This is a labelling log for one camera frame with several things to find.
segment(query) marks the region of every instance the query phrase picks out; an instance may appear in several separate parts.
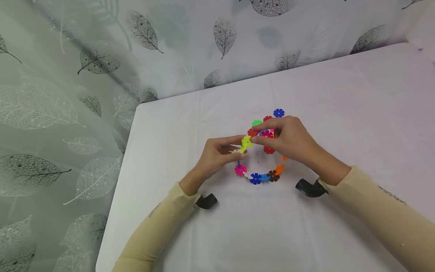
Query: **person's right hand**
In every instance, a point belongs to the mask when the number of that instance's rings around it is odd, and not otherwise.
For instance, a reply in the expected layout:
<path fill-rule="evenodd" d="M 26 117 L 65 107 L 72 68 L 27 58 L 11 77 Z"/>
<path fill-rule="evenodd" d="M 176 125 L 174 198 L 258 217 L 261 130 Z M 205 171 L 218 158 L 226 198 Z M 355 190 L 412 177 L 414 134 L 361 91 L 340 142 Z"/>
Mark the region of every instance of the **person's right hand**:
<path fill-rule="evenodd" d="M 330 185 L 337 185 L 349 173 L 351 168 L 318 145 L 299 118 L 272 118 L 252 127 L 255 131 L 270 128 L 275 129 L 273 139 L 255 136 L 251 141 L 273 148 L 287 158 L 303 163 Z"/>
<path fill-rule="evenodd" d="M 272 118 L 252 127 L 255 131 L 270 128 L 275 129 L 275 138 L 256 136 L 252 142 L 273 148 L 287 158 L 303 164 L 322 150 L 297 117 Z"/>

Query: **hand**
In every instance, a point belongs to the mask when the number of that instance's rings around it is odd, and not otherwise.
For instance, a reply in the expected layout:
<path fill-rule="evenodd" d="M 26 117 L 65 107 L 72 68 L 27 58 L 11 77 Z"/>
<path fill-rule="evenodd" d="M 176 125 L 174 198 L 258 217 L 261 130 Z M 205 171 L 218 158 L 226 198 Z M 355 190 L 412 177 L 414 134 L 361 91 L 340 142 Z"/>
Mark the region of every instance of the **hand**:
<path fill-rule="evenodd" d="M 252 142 L 271 147 L 287 158 L 301 163 L 306 163 L 322 149 L 297 117 L 272 118 L 252 127 L 256 131 L 270 128 L 275 129 L 274 139 L 256 136 L 252 138 Z"/>
<path fill-rule="evenodd" d="M 256 131 L 273 128 L 274 139 L 256 136 L 251 139 L 256 144 L 271 147 L 289 159 L 308 166 L 330 185 L 337 185 L 351 168 L 324 150 L 314 141 L 297 117 L 272 118 L 258 126 Z"/>
<path fill-rule="evenodd" d="M 247 154 L 231 153 L 231 151 L 239 149 L 232 144 L 240 145 L 244 136 L 208 139 L 194 170 L 206 180 L 221 170 L 227 163 L 246 159 Z"/>
<path fill-rule="evenodd" d="M 203 182 L 221 170 L 224 165 L 246 159 L 247 154 L 231 153 L 231 151 L 239 149 L 232 144 L 240 145 L 244 136 L 208 139 L 198 163 L 180 181 L 181 189 L 187 195 L 194 195 Z"/>

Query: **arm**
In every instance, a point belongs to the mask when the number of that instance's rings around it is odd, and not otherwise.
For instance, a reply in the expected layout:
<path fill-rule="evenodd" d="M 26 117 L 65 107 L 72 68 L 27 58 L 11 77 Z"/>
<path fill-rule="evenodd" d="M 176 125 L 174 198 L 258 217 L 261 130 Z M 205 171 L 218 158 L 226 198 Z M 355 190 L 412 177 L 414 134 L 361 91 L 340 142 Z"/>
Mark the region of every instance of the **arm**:
<path fill-rule="evenodd" d="M 435 225 L 377 186 L 357 167 L 349 167 L 320 147 L 298 118 L 267 120 L 254 130 L 275 128 L 276 139 L 253 142 L 276 149 L 320 176 L 332 199 L 366 224 L 382 245 L 409 271 L 435 272 Z"/>
<path fill-rule="evenodd" d="M 234 153 L 244 135 L 209 139 L 200 160 L 167 197 L 145 217 L 131 235 L 112 272 L 151 272 L 174 231 L 193 211 L 201 196 L 198 189 L 203 182 L 233 161 L 246 158 L 246 154 Z"/>

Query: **blue flower piece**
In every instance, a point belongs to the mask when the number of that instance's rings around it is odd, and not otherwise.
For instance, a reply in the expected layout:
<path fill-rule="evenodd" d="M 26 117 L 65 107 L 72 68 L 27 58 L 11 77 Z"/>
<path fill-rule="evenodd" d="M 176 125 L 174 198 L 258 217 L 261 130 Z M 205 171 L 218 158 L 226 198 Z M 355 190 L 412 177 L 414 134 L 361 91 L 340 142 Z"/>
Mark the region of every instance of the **blue flower piece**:
<path fill-rule="evenodd" d="M 261 175 L 259 173 L 251 174 L 252 179 L 249 180 L 252 184 L 258 185 L 261 183 Z"/>
<path fill-rule="evenodd" d="M 268 177 L 267 174 L 261 174 L 261 178 L 260 178 L 260 180 L 261 180 L 262 182 L 265 182 L 265 181 L 269 181 L 270 178 L 271 178 L 271 177 Z"/>
<path fill-rule="evenodd" d="M 283 117 L 284 116 L 284 110 L 283 109 L 276 109 L 276 110 L 274 110 L 273 115 L 276 118 Z"/>

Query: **yellow flower piece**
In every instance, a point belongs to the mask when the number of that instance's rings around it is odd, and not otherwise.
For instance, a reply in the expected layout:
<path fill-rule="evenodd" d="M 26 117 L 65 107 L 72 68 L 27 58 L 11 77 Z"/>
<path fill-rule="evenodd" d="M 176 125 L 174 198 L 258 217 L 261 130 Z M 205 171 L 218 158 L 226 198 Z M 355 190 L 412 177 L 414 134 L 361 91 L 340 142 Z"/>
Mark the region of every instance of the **yellow flower piece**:
<path fill-rule="evenodd" d="M 242 139 L 242 146 L 245 148 L 250 148 L 254 145 L 254 143 L 251 142 L 251 137 L 249 135 L 246 135 Z"/>

